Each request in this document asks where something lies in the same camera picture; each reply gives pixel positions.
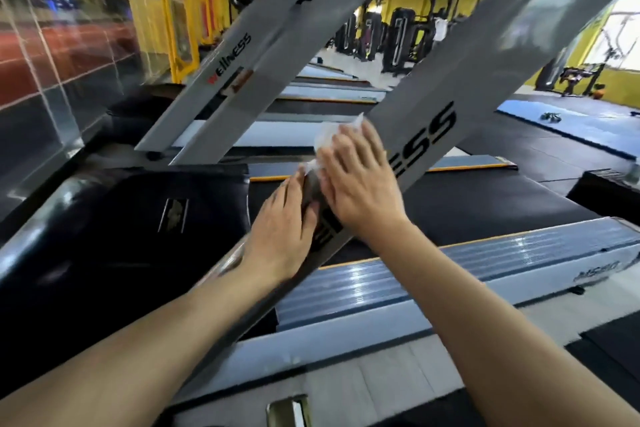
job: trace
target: window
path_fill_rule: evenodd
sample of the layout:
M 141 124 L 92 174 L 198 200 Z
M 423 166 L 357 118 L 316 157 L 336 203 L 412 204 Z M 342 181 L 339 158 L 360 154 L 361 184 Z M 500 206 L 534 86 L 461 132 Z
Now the window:
M 640 0 L 618 0 L 585 64 L 640 71 Z

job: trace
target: treadmill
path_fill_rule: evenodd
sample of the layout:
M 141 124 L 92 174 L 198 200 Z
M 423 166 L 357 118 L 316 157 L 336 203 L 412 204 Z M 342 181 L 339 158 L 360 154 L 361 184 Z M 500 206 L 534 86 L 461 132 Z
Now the treadmill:
M 140 165 L 87 165 L 95 149 L 89 145 L 42 189 L 39 207 L 29 203 L 36 211 L 0 248 L 0 326 L 11 338 L 0 345 L 0 394 L 237 263 L 250 220 L 296 163 L 237 164 L 228 159 L 230 149 L 361 1 L 309 1 L 170 163 L 145 161 L 140 152 Z M 461 25 L 367 114 L 388 149 L 412 220 L 514 304 L 592 284 L 640 257 L 636 227 L 557 196 L 520 176 L 512 163 L 444 157 L 610 0 L 563 0 L 552 43 L 521 41 L 516 58 L 505 50 L 503 35 L 531 1 L 483 1 L 475 28 Z M 532 9 L 527 20 L 542 22 L 546 14 Z M 215 68 L 207 63 L 218 62 L 210 55 L 200 74 Z M 460 73 L 477 76 L 475 87 L 455 84 Z M 189 126 L 199 111 L 188 108 L 182 122 Z M 175 142 L 166 141 L 158 152 Z M 223 158 L 228 164 L 219 165 Z M 430 327 L 380 260 L 324 207 L 300 273 L 212 348 L 173 404 L 380 348 Z

